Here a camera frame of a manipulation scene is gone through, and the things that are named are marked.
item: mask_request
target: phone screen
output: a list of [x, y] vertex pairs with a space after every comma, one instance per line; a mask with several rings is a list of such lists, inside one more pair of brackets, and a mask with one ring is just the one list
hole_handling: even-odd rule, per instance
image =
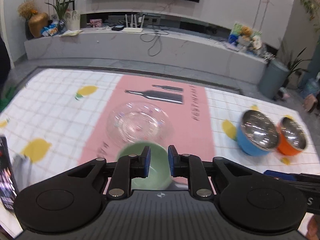
[[7, 140], [0, 136], [0, 198], [4, 207], [13, 211], [13, 202], [17, 196], [17, 187], [12, 174]]

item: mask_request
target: gold vase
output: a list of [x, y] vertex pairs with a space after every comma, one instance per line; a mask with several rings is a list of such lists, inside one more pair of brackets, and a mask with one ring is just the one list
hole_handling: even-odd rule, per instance
[[33, 15], [29, 20], [29, 29], [35, 38], [41, 37], [41, 29], [48, 25], [49, 16], [47, 13]]

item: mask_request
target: gray trash bin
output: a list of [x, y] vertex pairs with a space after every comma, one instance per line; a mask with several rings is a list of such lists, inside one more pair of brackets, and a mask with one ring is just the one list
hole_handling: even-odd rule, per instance
[[267, 98], [274, 98], [288, 74], [289, 69], [285, 65], [277, 59], [271, 60], [258, 84], [259, 91]]

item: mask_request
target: orange bowl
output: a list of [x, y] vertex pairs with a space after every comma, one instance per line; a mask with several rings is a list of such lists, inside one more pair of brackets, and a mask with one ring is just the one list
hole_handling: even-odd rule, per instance
[[278, 124], [280, 143], [278, 151], [284, 155], [294, 156], [307, 147], [307, 139], [302, 128], [288, 117], [282, 118]]

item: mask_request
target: lemon print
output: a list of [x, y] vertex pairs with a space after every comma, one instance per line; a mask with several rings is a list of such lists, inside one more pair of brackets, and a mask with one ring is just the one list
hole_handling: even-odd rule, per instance
[[232, 140], [237, 140], [237, 128], [229, 120], [224, 120], [222, 122], [222, 130], [225, 134]]
[[257, 105], [252, 105], [252, 106], [250, 107], [250, 109], [251, 109], [251, 110], [256, 110], [256, 111], [258, 111], [258, 110], [259, 110], [259, 108], [258, 108], [258, 106], [257, 106]]
[[293, 117], [289, 114], [285, 115], [284, 117], [288, 117], [289, 119], [293, 120]]
[[9, 121], [10, 121], [10, 119], [7, 118], [6, 120], [0, 122], [0, 128], [6, 127]]
[[21, 154], [28, 156], [31, 162], [35, 163], [45, 156], [51, 145], [43, 139], [36, 138], [27, 144]]
[[280, 161], [285, 165], [290, 165], [290, 160], [286, 157], [281, 158]]
[[84, 96], [88, 96], [88, 95], [93, 94], [95, 91], [97, 91], [97, 89], [98, 89], [98, 87], [96, 87], [96, 86], [82, 87], [77, 91], [75, 98], [77, 100], [79, 100], [79, 98], [83, 98]]

